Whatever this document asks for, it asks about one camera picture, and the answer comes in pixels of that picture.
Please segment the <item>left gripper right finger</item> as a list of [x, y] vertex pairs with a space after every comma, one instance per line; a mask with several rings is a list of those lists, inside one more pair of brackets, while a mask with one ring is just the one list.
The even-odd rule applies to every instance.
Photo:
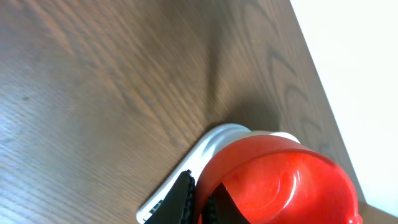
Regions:
[[249, 224], [221, 183], [210, 195], [201, 212], [202, 224]]

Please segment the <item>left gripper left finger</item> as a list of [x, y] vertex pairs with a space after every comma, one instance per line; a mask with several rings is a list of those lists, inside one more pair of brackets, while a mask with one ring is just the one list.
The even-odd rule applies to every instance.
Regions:
[[180, 173], [168, 194], [145, 224], [192, 224], [195, 179], [191, 171]]

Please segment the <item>red plastic measuring scoop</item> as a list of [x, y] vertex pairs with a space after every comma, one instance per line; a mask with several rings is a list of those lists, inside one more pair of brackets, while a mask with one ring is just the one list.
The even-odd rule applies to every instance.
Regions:
[[207, 163], [195, 189], [193, 221], [219, 185], [250, 223], [362, 223], [355, 187], [329, 158], [273, 135], [232, 142]]

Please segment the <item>white digital kitchen scale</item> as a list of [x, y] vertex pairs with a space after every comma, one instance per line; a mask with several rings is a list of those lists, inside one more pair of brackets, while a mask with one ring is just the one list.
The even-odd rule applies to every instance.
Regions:
[[136, 219], [144, 224], [158, 209], [168, 194], [180, 173], [186, 170], [191, 171], [191, 176], [198, 180], [201, 172], [207, 163], [224, 147], [231, 143], [256, 135], [279, 136], [298, 142], [299, 140], [290, 133], [272, 131], [252, 131], [240, 124], [226, 123], [216, 126], [206, 132], [197, 143], [191, 148], [188, 154], [180, 161], [176, 168], [163, 181], [158, 189], [139, 207]]

